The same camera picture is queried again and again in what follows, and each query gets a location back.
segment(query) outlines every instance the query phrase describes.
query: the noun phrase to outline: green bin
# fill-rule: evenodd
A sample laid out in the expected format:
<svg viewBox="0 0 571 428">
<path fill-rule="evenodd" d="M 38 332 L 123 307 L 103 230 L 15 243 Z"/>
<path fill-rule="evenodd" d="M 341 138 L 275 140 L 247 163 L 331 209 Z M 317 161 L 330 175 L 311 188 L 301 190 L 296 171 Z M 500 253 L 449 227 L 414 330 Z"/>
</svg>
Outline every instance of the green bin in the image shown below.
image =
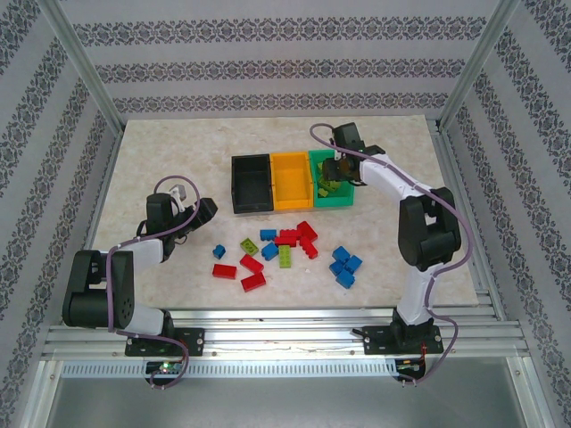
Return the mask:
<svg viewBox="0 0 571 428">
<path fill-rule="evenodd" d="M 333 158 L 335 156 L 335 150 L 310 150 L 309 154 L 311 175 L 313 176 L 313 207 L 351 207 L 353 205 L 353 193 L 355 192 L 355 186 L 350 185 L 346 181 L 343 181 L 339 189 L 337 189 L 335 192 L 329 193 L 327 197 L 322 198 L 318 195 L 318 181 L 321 177 L 318 169 L 318 164 L 327 158 Z"/>
</svg>

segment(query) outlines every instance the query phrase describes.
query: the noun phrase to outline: gray floor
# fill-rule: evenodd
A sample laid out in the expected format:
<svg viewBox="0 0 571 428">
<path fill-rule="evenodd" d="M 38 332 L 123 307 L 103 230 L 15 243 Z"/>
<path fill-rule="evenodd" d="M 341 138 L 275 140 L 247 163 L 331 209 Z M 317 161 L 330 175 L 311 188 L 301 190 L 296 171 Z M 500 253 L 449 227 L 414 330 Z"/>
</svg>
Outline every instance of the gray floor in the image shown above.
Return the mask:
<svg viewBox="0 0 571 428">
<path fill-rule="evenodd" d="M 525 426 L 501 358 L 451 359 L 417 388 L 390 377 L 186 379 L 167 391 L 62 379 L 54 407 L 58 428 Z"/>
</svg>

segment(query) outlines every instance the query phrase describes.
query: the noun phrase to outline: green lego brick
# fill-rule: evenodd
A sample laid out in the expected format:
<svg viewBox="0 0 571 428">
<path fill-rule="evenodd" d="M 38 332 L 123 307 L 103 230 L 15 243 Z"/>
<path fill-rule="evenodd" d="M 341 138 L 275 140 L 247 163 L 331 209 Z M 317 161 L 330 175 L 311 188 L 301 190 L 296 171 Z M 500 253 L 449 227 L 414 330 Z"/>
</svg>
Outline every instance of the green lego brick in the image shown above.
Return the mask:
<svg viewBox="0 0 571 428">
<path fill-rule="evenodd" d="M 279 266 L 283 268 L 290 268 L 292 266 L 292 253 L 289 245 L 279 246 Z"/>
<path fill-rule="evenodd" d="M 246 254 L 250 256 L 253 256 L 258 252 L 258 247 L 254 245 L 254 243 L 250 238 L 246 238 L 242 242 L 240 242 L 240 246 L 242 247 L 242 250 L 244 250 Z"/>
</svg>

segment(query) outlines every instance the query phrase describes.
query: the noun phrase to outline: black bin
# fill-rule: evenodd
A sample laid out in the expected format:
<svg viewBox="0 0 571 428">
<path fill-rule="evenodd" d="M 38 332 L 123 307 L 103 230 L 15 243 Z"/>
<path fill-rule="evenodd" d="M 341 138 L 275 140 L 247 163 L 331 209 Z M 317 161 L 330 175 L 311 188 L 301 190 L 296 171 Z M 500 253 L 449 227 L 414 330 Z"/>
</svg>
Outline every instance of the black bin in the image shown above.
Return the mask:
<svg viewBox="0 0 571 428">
<path fill-rule="evenodd" d="M 269 154 L 232 156 L 232 205 L 235 214 L 274 210 Z"/>
</svg>

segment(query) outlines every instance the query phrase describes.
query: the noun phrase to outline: damask pattern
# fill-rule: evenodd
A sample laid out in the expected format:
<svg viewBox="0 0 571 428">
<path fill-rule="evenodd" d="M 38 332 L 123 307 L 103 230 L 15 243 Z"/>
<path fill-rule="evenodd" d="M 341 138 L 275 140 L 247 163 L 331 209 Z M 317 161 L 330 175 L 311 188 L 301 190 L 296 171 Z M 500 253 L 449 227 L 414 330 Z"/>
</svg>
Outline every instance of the damask pattern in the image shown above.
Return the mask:
<svg viewBox="0 0 571 428">
<path fill-rule="evenodd" d="M 527 166 L 525 153 L 517 141 L 516 133 L 509 124 L 508 116 L 495 94 L 490 79 L 482 72 L 473 87 L 484 107 L 493 134 L 498 139 L 506 165 L 515 180 L 521 201 L 535 229 L 535 236 L 540 240 L 545 259 L 550 263 L 550 271 L 556 277 L 555 284 L 560 287 L 559 293 L 567 302 L 567 310 L 571 311 L 571 277 L 569 277 L 571 255 L 567 253 L 567 247 L 562 243 L 563 236 L 551 218 L 551 211 L 543 199 L 542 189 L 537 185 L 532 169 Z"/>
<path fill-rule="evenodd" d="M 40 332 L 40 326 L 44 322 L 44 317 L 52 298 L 53 288 L 59 275 L 59 268 L 63 257 L 66 255 L 66 247 L 77 220 L 81 200 L 87 187 L 97 151 L 101 147 L 105 127 L 106 122 L 103 114 L 98 112 L 73 176 L 73 182 L 63 205 L 59 223 L 48 246 L 49 252 L 46 255 L 46 262 L 42 267 L 41 275 L 37 279 L 37 284 L 26 311 L 26 321 L 22 324 L 21 332 L 16 341 L 16 348 L 12 351 L 13 357 L 8 363 L 8 375 L 3 379 L 4 385 L 0 391 L 0 396 L 2 397 L 0 400 L 0 426 L 10 426 L 12 414 L 21 395 L 24 376 L 29 370 L 30 360 L 37 344 L 37 335 Z M 111 155 L 112 148 L 105 164 L 105 171 L 109 166 Z M 103 180 L 99 184 L 96 199 L 99 198 L 102 187 Z M 96 200 L 91 217 L 95 214 L 95 207 Z"/>
<path fill-rule="evenodd" d="M 28 144 L 28 139 L 36 127 L 39 113 L 46 107 L 55 83 L 62 73 L 63 66 L 68 61 L 63 46 L 57 38 L 49 45 L 34 77 L 26 88 L 21 103 L 12 115 L 12 121 L 6 126 L 0 143 L 0 198 L 4 189 L 10 183 L 10 176 L 18 166 L 22 149 Z"/>
<path fill-rule="evenodd" d="M 495 46 L 504 68 L 511 77 L 519 98 L 525 104 L 529 118 L 547 147 L 547 153 L 557 165 L 559 176 L 564 178 L 567 194 L 571 195 L 571 138 L 559 112 L 553 107 L 549 95 L 521 46 L 510 29 L 506 29 Z"/>
<path fill-rule="evenodd" d="M 567 5 L 561 0 L 525 0 L 524 4 L 571 73 L 571 12 Z"/>
<path fill-rule="evenodd" d="M 476 40 L 484 17 L 310 17 L 75 24 L 84 46 L 279 40 Z"/>
<path fill-rule="evenodd" d="M 558 404 L 563 409 L 563 418 L 571 424 L 571 378 L 569 370 L 564 367 L 563 353 L 558 349 L 559 343 L 553 338 L 553 326 L 549 323 L 548 315 L 542 300 L 538 297 L 534 278 L 529 273 L 529 267 L 522 252 L 515 228 L 511 222 L 504 199 L 499 191 L 498 183 L 493 176 L 490 164 L 485 156 L 484 148 L 477 134 L 474 122 L 470 117 L 466 105 L 462 105 L 456 115 L 465 144 L 470 152 L 480 186 L 488 202 L 488 208 L 495 222 L 496 232 L 501 241 L 501 248 L 508 260 L 514 284 L 519 292 L 522 308 L 527 315 L 527 321 L 537 341 L 537 348 L 542 353 L 543 364 L 547 368 L 551 388 L 559 397 Z M 454 156 L 458 155 L 452 145 Z M 468 184 L 460 170 L 464 187 L 468 191 Z"/>
<path fill-rule="evenodd" d="M 44 215 L 54 182 L 58 177 L 63 158 L 70 146 L 88 97 L 89 92 L 83 80 L 79 79 L 34 179 L 34 185 L 29 191 L 21 217 L 16 222 L 12 240 L 6 245 L 0 267 L 0 321 L 4 319 L 4 311 L 10 304 L 10 295 L 20 279 L 22 263 L 28 257 L 28 250 L 36 236 L 39 220 Z"/>
<path fill-rule="evenodd" d="M 121 113 L 332 109 L 440 109 L 444 93 L 196 95 L 114 98 Z"/>
<path fill-rule="evenodd" d="M 40 11 L 34 0 L 13 0 L 0 18 L 0 76 L 20 49 Z"/>
<path fill-rule="evenodd" d="M 464 60 L 276 60 L 99 65 L 104 83 L 245 78 L 456 78 Z"/>
</svg>

